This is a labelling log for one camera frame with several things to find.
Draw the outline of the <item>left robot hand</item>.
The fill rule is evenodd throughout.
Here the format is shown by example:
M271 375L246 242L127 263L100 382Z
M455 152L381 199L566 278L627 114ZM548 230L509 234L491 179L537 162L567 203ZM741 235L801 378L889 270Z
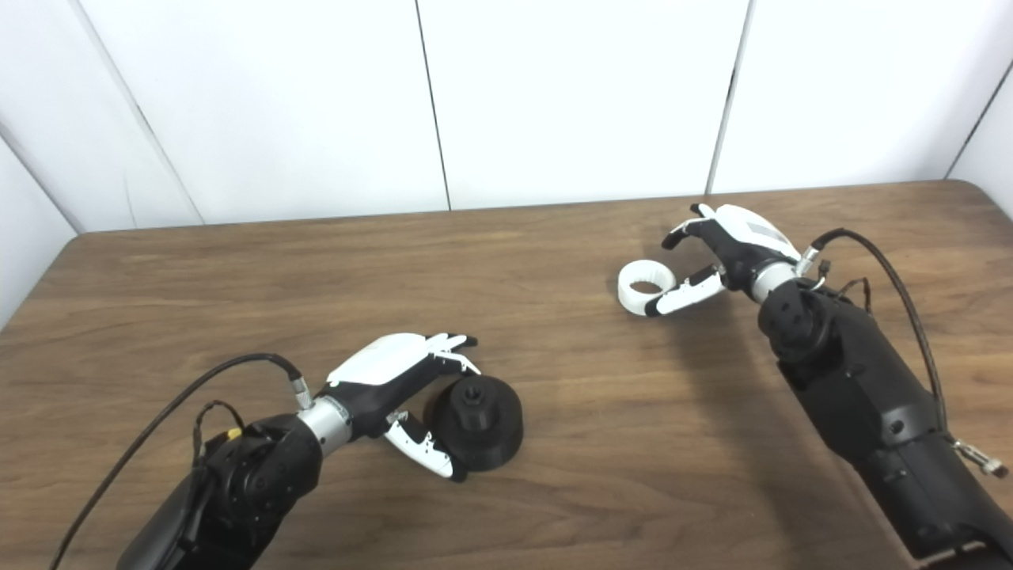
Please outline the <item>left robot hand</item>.
M442 479L465 481L463 463L405 405L443 375L478 375L461 353L477 344L463 333L390 333L333 369L313 400L323 411L310 422L325 457L362 437L384 437Z

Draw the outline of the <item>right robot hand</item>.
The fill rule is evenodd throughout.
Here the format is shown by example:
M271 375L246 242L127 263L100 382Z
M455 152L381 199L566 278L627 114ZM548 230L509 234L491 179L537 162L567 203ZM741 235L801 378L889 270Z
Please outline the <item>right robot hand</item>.
M690 209L696 217L674 227L663 238L663 249L673 250L684 239L697 238L716 263L647 302L648 317L676 313L725 290L744 292L762 303L780 284L799 278L799 251L766 218L731 203L716 209L693 203Z

